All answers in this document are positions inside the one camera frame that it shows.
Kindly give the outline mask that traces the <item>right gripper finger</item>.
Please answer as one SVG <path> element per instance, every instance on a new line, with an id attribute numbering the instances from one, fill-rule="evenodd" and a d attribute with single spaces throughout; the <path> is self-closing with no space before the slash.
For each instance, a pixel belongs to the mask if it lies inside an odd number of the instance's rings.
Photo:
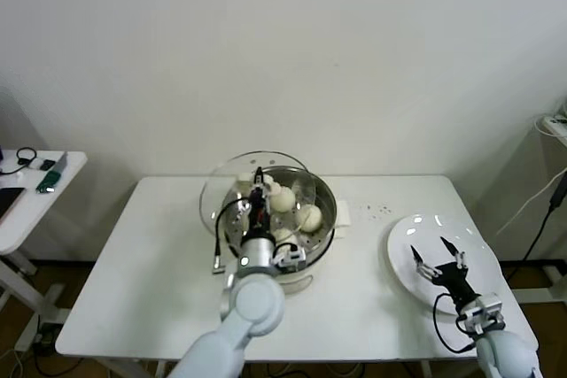
<path id="1" fill-rule="evenodd" d="M 432 282 L 434 279 L 438 278 L 439 270 L 435 267 L 427 265 L 413 245 L 410 246 L 410 249 L 412 251 L 413 259 L 416 263 L 416 272 L 429 282 Z"/>
<path id="2" fill-rule="evenodd" d="M 451 243 L 449 240 L 447 240 L 445 237 L 440 237 L 440 239 L 444 244 L 444 246 L 446 247 L 446 249 L 448 250 L 448 252 L 454 258 L 454 260 L 452 262 L 448 262 L 446 264 L 441 265 L 439 269 L 442 271 L 448 271 L 448 270 L 468 271 L 469 268 L 466 261 L 465 252 L 459 251 L 456 248 L 456 246 L 453 243 Z"/>

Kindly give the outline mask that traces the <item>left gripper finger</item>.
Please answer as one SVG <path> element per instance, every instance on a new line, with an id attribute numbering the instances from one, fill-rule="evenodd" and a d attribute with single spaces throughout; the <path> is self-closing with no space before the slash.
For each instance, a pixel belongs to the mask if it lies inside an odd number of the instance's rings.
<path id="1" fill-rule="evenodd" d="M 259 166 L 253 173 L 252 190 L 259 189 L 264 195 L 271 195 L 274 191 L 274 178 L 265 174 L 263 169 Z"/>

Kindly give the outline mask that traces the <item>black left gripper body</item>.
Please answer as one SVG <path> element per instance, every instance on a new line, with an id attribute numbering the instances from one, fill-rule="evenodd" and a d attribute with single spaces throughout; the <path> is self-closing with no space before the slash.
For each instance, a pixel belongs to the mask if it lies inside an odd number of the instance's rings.
<path id="1" fill-rule="evenodd" d="M 270 213 L 268 210 L 268 200 L 264 195 L 263 189 L 255 188 L 249 196 L 251 210 L 248 215 L 249 227 L 247 239 L 271 239 L 270 233 Z"/>

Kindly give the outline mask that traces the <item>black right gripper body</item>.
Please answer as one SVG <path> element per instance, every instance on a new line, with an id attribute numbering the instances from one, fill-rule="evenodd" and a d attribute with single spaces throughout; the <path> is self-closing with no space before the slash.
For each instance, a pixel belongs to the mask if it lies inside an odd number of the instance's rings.
<path id="1" fill-rule="evenodd" d="M 473 302 L 478 293 L 467 282 L 468 269 L 459 267 L 456 262 L 436 266 L 440 274 L 434 276 L 431 282 L 445 288 L 456 307 L 464 307 Z"/>

